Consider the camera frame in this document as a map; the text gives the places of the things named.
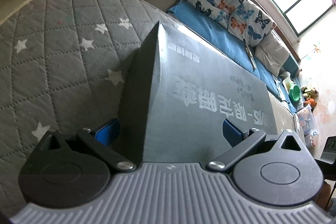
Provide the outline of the dark grey box lid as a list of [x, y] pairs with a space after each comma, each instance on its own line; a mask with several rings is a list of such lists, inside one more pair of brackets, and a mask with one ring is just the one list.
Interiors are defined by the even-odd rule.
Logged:
[[276, 134], [266, 85], [183, 26], [158, 22], [135, 52], [118, 118], [134, 162], [207, 162], [230, 149], [225, 120]]

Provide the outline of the clear plastic toy bin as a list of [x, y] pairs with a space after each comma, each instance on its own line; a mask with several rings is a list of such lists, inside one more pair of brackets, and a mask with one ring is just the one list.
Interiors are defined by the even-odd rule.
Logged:
[[314, 119], [311, 106], [306, 105], [297, 113], [297, 116], [303, 130], [307, 148], [315, 147], [318, 143], [319, 130]]

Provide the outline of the orange stuffed toy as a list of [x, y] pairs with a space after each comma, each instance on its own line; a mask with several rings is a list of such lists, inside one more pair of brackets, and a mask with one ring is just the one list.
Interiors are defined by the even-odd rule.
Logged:
[[304, 106], [310, 105], [313, 109], [317, 105], [318, 91], [315, 88], [308, 89], [307, 87], [301, 88], [302, 95], [304, 98]]

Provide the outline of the green plastic bowl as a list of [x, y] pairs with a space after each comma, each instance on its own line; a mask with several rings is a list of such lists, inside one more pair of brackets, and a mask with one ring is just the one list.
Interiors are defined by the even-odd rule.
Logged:
[[288, 91], [289, 98], [293, 102], [298, 102], [301, 98], [301, 89], [297, 84], [292, 84]]

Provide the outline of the grey plain cushion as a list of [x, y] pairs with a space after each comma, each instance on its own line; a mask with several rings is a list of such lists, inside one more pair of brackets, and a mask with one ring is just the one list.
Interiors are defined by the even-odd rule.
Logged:
[[290, 51], [276, 32], [269, 32], [255, 48], [257, 59], [272, 73], [278, 76], [290, 56]]

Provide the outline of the grey quilted star cover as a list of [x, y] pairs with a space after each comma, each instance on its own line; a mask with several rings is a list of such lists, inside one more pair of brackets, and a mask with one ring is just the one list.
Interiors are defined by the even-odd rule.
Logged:
[[73, 135], [118, 112], [135, 51], [157, 22], [144, 0], [30, 0], [1, 24], [1, 212], [25, 200], [18, 174], [48, 130]]

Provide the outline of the blue sofa cover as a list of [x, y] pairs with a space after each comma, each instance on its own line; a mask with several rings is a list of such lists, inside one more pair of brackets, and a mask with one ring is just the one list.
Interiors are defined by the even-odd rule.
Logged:
[[210, 17], [202, 14], [188, 2], [177, 0], [175, 4], [167, 9], [167, 12], [217, 47], [236, 64], [262, 80], [268, 90], [290, 112], [297, 112], [297, 109], [289, 98], [286, 86], [283, 84], [283, 80], [286, 77], [293, 79], [299, 71], [298, 63], [291, 53], [281, 68], [279, 75], [274, 76], [255, 56], [256, 47], [251, 47], [246, 42], [231, 35], [228, 32], [228, 27], [224, 28]]

